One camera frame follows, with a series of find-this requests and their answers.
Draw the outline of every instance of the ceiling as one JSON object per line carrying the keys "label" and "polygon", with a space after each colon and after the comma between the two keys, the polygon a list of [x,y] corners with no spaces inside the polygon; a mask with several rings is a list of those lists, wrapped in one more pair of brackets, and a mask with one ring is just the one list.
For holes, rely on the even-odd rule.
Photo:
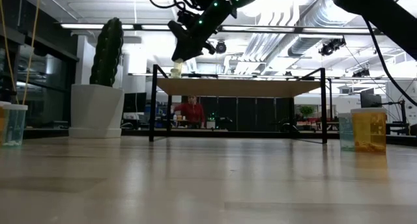
{"label": "ceiling", "polygon": [[[160,5],[166,5],[172,0],[154,0]],[[279,23],[283,25],[294,25],[298,20],[298,15],[309,8],[314,0],[291,0],[290,3],[287,0],[267,0],[268,3],[258,3],[255,8],[246,8],[239,10],[238,19],[229,17],[223,23],[225,25],[263,25],[264,20],[271,13],[276,11],[282,11],[281,18],[278,18]],[[408,10],[410,13],[417,16],[417,7],[414,5],[417,0],[399,0],[398,2],[402,7]],[[271,5],[279,5],[278,9],[271,7]],[[63,23],[104,23],[109,18],[118,17],[124,23],[161,23],[166,24],[169,20],[176,19],[176,9],[159,9],[152,6],[149,0],[41,0],[41,9],[53,16],[56,20]],[[254,10],[259,11],[259,15],[254,16],[251,12]],[[349,19],[343,22],[344,26],[347,27],[362,27],[364,26],[363,19],[356,16],[347,16]],[[85,35],[95,37],[97,34],[91,31],[85,31]],[[171,33],[167,32],[133,32],[128,31],[125,36],[140,36],[142,44],[147,48],[149,59],[153,62],[158,62],[160,66],[172,66],[170,56],[175,49],[175,37]],[[217,40],[224,40],[227,45],[227,53],[223,55],[208,55],[204,54],[198,57],[195,61],[199,64],[221,64],[225,63],[225,59],[229,60],[231,56],[235,55],[240,57],[242,54],[244,57],[249,59],[249,49],[251,44],[259,42],[259,51],[266,49],[267,42],[272,40],[273,36],[259,36],[249,33],[219,33],[211,38],[212,42]],[[281,46],[287,37],[277,39],[274,44],[274,49],[271,49],[267,55],[268,58],[260,59],[259,63],[267,63],[268,68],[272,75],[282,75],[286,70],[291,70],[293,75],[304,74],[309,70],[325,67],[330,72],[335,74],[343,75],[346,71],[355,70],[355,66],[358,67],[358,63],[370,67],[370,70],[374,70],[375,73],[381,72],[380,64],[375,61],[376,55],[374,54],[374,47],[370,37],[368,36],[346,36],[346,42],[348,48],[342,48],[335,54],[329,57],[321,57],[318,54],[318,49],[322,46],[322,43],[327,41],[328,38],[318,40],[317,43],[308,46],[308,49],[303,52],[301,59],[294,58],[279,58],[281,53],[276,53],[279,46]],[[397,55],[404,56],[404,53],[393,43],[390,39],[385,36],[378,36],[382,52],[386,55],[386,58],[390,61],[394,58],[392,65],[395,65],[395,58]],[[252,72],[259,68],[257,65],[248,65],[249,63],[240,62],[237,67],[241,74]],[[404,74],[407,77],[416,77],[417,72],[412,74]]]}

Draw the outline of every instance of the person in red shirt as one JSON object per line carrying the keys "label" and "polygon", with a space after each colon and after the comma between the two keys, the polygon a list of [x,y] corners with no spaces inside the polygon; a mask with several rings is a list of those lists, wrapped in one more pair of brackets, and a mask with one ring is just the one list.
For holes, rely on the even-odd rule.
{"label": "person in red shirt", "polygon": [[174,108],[174,111],[181,111],[181,114],[186,117],[188,123],[193,128],[204,128],[205,116],[203,106],[197,103],[196,96],[188,97],[188,104],[180,104]]}

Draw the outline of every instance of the cactus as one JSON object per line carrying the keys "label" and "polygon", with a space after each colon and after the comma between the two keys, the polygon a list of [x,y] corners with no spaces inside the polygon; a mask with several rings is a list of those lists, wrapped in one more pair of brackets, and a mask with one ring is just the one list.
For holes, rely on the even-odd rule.
{"label": "cactus", "polygon": [[112,87],[117,74],[123,46],[122,22],[118,18],[109,20],[98,36],[96,55],[91,68],[90,84]]}

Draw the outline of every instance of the white ceiling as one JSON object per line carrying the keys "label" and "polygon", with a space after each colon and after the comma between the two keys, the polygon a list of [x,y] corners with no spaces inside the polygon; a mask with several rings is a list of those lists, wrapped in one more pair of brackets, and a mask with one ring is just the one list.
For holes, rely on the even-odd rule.
{"label": "white ceiling", "polygon": [[[171,0],[154,0],[160,5],[166,5]],[[300,11],[303,11],[313,0],[299,0]],[[175,20],[176,11],[173,9],[158,9],[153,7],[148,0],[41,0],[41,9],[60,22],[87,22],[104,23],[109,18],[118,17],[125,23],[167,23]],[[399,4],[409,12],[417,16],[417,0],[400,0]],[[238,19],[227,18],[224,24],[228,25],[253,25],[256,18],[245,16],[238,13]],[[364,26],[361,17],[356,17],[347,26]],[[171,33],[161,32],[127,32],[125,36],[140,36],[144,44],[148,44],[148,52],[152,58],[162,66],[172,65],[170,56],[175,48],[175,38]],[[228,53],[245,52],[252,35],[236,33],[219,33],[212,38],[215,40],[225,40]],[[397,45],[385,36],[378,37],[380,46],[384,52],[397,49]],[[364,62],[375,57],[373,44],[366,36],[346,36],[347,46],[355,55],[359,62]],[[346,48],[336,52],[331,57],[323,60],[318,55],[319,48],[311,48],[306,57],[310,59],[300,59],[296,62],[298,70],[310,70],[325,67],[329,70],[344,70],[353,67],[357,62],[351,57]],[[204,55],[197,58],[198,63],[220,63],[223,64],[225,55]]]}

